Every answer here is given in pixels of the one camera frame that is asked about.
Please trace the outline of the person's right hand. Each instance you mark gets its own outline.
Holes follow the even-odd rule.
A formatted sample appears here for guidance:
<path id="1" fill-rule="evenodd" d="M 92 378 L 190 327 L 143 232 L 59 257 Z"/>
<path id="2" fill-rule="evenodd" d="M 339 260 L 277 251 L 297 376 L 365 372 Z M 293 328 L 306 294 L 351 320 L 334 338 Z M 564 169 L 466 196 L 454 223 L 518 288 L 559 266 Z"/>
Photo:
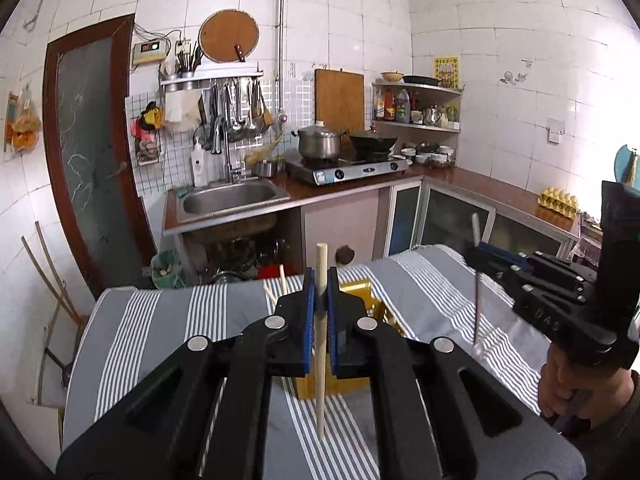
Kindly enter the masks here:
<path id="1" fill-rule="evenodd" d="M 631 370 L 574 364 L 557 344 L 550 344 L 547 362 L 540 371 L 538 406 L 544 417 L 565 415 L 574 396 L 584 392 L 585 400 L 573 413 L 596 428 L 623 411 L 635 388 Z"/>

